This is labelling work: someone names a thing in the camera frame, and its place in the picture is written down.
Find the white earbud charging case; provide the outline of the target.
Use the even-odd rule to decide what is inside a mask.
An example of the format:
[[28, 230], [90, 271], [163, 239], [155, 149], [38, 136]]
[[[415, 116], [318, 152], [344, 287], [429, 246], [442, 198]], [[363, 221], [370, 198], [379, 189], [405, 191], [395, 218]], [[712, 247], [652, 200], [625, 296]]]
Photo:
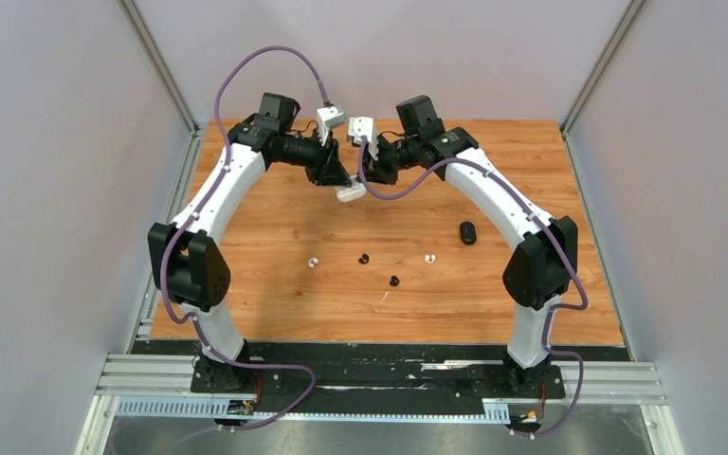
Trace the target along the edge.
[[341, 203], [353, 202], [368, 193], [366, 187], [357, 178], [354, 178], [347, 186], [336, 186], [335, 191], [337, 200]]

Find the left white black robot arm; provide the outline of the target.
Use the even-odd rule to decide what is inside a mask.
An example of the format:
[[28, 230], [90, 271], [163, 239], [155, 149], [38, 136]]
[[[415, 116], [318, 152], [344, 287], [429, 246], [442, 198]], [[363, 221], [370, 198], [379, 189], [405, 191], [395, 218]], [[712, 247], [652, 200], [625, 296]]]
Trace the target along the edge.
[[352, 187], [340, 162], [334, 130], [342, 109], [325, 102], [310, 135], [293, 128], [300, 104], [264, 93], [257, 112], [233, 125], [202, 187], [167, 224], [151, 226], [147, 241], [155, 286], [170, 319], [191, 322], [200, 341], [193, 391], [242, 391], [251, 382], [249, 346], [231, 316], [231, 271], [220, 250], [228, 223], [251, 187], [274, 163], [304, 168], [317, 186]]

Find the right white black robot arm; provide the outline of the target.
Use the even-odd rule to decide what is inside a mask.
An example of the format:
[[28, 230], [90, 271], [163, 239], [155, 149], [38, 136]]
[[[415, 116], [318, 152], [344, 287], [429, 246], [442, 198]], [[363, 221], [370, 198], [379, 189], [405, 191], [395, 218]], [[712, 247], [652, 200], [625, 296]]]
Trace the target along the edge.
[[388, 141], [372, 118], [352, 118], [348, 138], [358, 147], [358, 177], [368, 192], [374, 184], [393, 185], [400, 171], [424, 168], [461, 191], [498, 229], [511, 249], [502, 274], [515, 304], [510, 341], [498, 373], [483, 379], [515, 396], [536, 395], [550, 367], [551, 325], [562, 298], [575, 283], [578, 227], [555, 218], [518, 190], [492, 164], [466, 129], [448, 129], [426, 95], [396, 106], [402, 134]]

